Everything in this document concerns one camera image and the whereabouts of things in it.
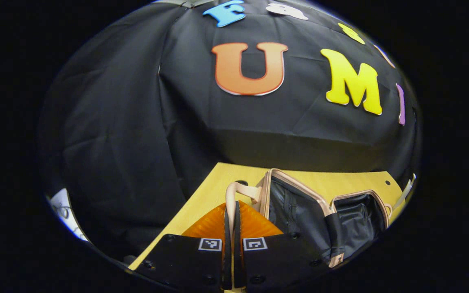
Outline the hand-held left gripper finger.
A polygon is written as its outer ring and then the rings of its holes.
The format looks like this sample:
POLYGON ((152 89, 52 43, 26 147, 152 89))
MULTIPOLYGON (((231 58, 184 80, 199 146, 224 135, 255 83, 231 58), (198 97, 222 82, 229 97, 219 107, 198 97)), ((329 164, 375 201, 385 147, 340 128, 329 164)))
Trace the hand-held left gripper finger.
POLYGON ((179 292, 222 292, 232 285, 226 205, 220 204, 180 235, 165 234, 135 272, 179 292))
POLYGON ((245 292, 302 292, 329 271, 313 245, 283 233, 245 202, 236 203, 233 282, 245 292))

